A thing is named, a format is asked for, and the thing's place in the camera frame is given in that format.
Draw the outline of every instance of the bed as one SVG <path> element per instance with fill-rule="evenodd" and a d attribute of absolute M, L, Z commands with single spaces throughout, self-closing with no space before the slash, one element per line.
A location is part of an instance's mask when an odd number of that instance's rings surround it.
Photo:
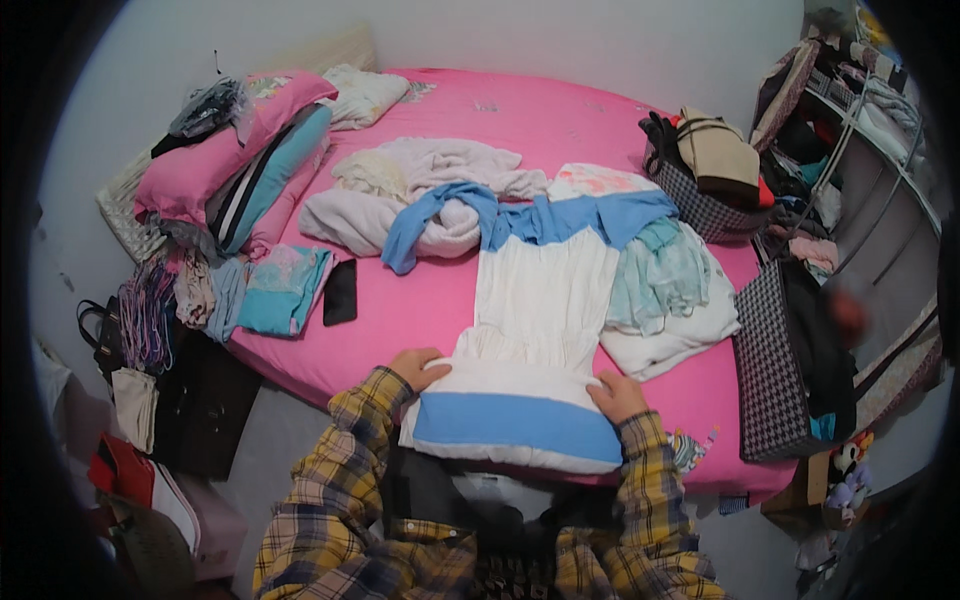
<path fill-rule="evenodd" d="M 639 171 L 645 139 L 636 123 L 649 107 L 636 101 L 534 77 L 446 69 L 387 72 L 414 83 L 411 92 L 369 129 L 331 134 L 330 151 L 300 204 L 332 186 L 330 169 L 339 160 L 407 135 L 460 137 L 505 148 L 523 155 L 521 168 L 543 169 L 548 177 L 567 162 Z M 330 248 L 341 258 L 350 257 L 340 247 L 301 235 L 299 212 L 298 205 L 281 242 Z M 738 290 L 758 273 L 749 245 L 711 245 L 710 250 Z M 476 252 L 454 260 L 423 259 L 406 276 L 396 276 L 378 258 L 362 258 L 356 321 L 324 327 L 318 310 L 297 340 L 237 328 L 228 347 L 278 385 L 325 407 L 333 394 L 403 348 L 435 346 L 451 352 L 461 331 L 472 325 L 476 274 Z M 616 370 L 602 348 L 593 367 L 596 372 Z M 790 482 L 795 461 L 751 465 L 739 459 L 738 390 L 729 339 L 647 382 L 644 391 L 668 432 L 680 430 L 708 448 L 684 477 L 688 492 L 747 492 L 753 504 Z M 612 484 L 616 475 L 562 478 Z"/>

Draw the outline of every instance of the striped clothing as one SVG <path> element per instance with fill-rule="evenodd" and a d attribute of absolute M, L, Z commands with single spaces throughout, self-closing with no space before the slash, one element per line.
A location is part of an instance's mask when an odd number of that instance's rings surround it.
<path fill-rule="evenodd" d="M 394 519 L 388 540 L 378 482 L 391 414 L 413 390 L 385 367 L 330 400 L 331 424 L 292 471 L 253 574 L 255 598 L 451 598 L 467 595 L 476 537 L 449 525 Z M 657 413 L 619 427 L 624 448 L 624 531 L 565 527 L 557 537 L 555 587 L 577 598 L 728 598 L 697 550 L 680 474 Z"/>

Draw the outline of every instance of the cardboard box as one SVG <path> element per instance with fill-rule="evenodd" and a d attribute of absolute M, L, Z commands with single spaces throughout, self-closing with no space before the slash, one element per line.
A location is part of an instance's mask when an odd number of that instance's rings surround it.
<path fill-rule="evenodd" d="M 823 526 L 837 531 L 853 528 L 870 508 L 870 501 L 864 500 L 854 511 L 853 522 L 845 527 L 840 509 L 824 506 L 829 465 L 829 452 L 801 459 L 790 485 L 761 504 L 760 512 L 787 533 L 801 536 Z"/>
<path fill-rule="evenodd" d="M 829 464 L 829 452 L 821 452 L 801 459 L 790 485 L 761 504 L 760 512 L 768 515 L 823 504 L 827 500 Z"/>

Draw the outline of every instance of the gray floor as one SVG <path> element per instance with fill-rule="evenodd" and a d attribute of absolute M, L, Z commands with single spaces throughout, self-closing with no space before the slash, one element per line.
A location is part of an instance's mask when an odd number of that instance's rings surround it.
<path fill-rule="evenodd" d="M 285 392 L 264 385 L 253 405 L 227 482 L 214 484 L 250 525 L 233 591 L 250 598 L 253 561 L 270 522 L 270 507 L 290 489 L 290 467 L 308 453 L 330 417 Z M 716 498 L 689 497 L 700 547 L 713 560 L 720 583 L 741 600 L 795 598 L 796 544 L 758 507 L 720 516 Z"/>

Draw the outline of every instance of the person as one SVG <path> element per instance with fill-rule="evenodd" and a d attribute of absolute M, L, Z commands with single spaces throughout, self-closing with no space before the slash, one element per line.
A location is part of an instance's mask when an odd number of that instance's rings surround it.
<path fill-rule="evenodd" d="M 391 453 L 405 450 L 392 448 L 392 415 L 450 372 L 448 365 L 427 366 L 440 357 L 432 348 L 404 350 L 330 400 L 333 423 L 294 466 L 293 490 L 275 507 L 254 568 L 255 598 L 730 597 L 697 552 L 660 415 L 647 407 L 638 383 L 613 372 L 600 373 L 605 387 L 588 392 L 623 444 L 615 502 L 622 531 L 555 530 L 549 541 L 555 563 L 541 571 L 553 574 L 549 581 L 491 578 L 495 562 L 482 552 L 485 527 L 462 531 L 455 523 L 388 518 L 381 486 Z M 442 486 L 427 488 L 435 504 L 444 496 Z M 371 529 L 382 517 L 385 540 Z"/>

